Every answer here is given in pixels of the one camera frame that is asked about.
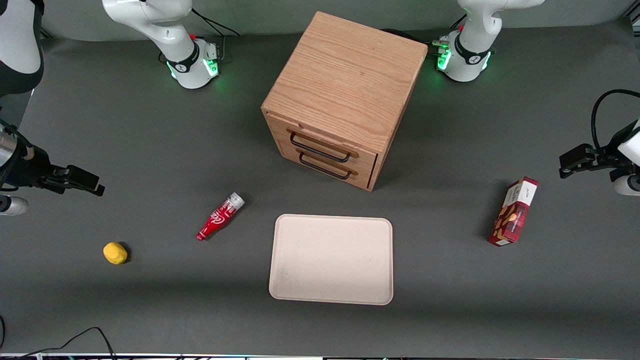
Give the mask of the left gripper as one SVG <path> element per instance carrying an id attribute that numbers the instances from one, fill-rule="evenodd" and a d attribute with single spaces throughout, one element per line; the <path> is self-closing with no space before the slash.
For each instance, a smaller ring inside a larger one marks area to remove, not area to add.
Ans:
<path id="1" fill-rule="evenodd" d="M 639 175 L 640 166 L 640 128 L 639 121 L 634 120 L 616 132 L 609 143 L 601 146 L 598 141 L 596 127 L 593 127 L 593 143 L 599 159 L 608 166 L 626 174 Z M 594 171 L 597 163 L 594 147 L 583 143 L 560 155 L 558 175 L 566 179 L 572 174 Z"/>

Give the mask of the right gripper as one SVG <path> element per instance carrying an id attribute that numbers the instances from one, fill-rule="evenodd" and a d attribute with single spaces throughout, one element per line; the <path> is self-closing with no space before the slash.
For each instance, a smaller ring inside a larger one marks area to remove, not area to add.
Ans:
<path id="1" fill-rule="evenodd" d="M 97 175 L 75 165 L 55 171 L 46 151 L 38 146 L 28 146 L 23 139 L 7 131 L 1 132 L 0 166 L 2 192 L 34 187 L 59 195 L 73 189 L 98 197 L 105 193 Z"/>

